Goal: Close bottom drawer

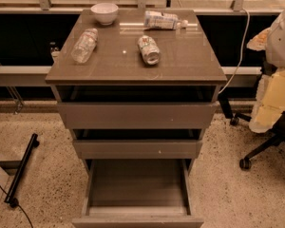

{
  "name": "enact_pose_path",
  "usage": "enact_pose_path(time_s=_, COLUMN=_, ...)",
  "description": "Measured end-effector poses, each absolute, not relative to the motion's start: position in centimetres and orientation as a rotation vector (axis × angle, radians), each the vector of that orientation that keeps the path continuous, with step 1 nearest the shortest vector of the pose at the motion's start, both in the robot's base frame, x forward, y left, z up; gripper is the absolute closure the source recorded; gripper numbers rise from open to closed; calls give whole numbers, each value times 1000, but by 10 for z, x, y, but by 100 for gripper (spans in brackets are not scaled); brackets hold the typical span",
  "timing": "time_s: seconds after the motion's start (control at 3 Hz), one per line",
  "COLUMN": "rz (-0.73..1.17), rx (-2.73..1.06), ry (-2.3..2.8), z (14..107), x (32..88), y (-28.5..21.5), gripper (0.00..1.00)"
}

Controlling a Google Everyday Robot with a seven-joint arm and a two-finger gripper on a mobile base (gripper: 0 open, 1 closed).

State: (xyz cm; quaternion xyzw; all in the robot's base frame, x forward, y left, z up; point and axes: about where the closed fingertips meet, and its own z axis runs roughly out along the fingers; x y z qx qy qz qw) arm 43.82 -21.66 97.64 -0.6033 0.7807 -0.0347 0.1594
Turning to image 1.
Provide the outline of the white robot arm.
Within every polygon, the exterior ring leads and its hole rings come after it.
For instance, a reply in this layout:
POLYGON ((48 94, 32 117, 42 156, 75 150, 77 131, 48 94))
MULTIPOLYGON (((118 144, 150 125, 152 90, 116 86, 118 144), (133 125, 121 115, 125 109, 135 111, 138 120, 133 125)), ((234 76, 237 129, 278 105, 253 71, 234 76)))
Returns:
POLYGON ((251 39, 247 48, 264 50, 267 63, 276 67, 271 76, 261 76, 249 122, 253 132, 263 133, 271 129, 285 111, 285 10, 269 28, 251 39))

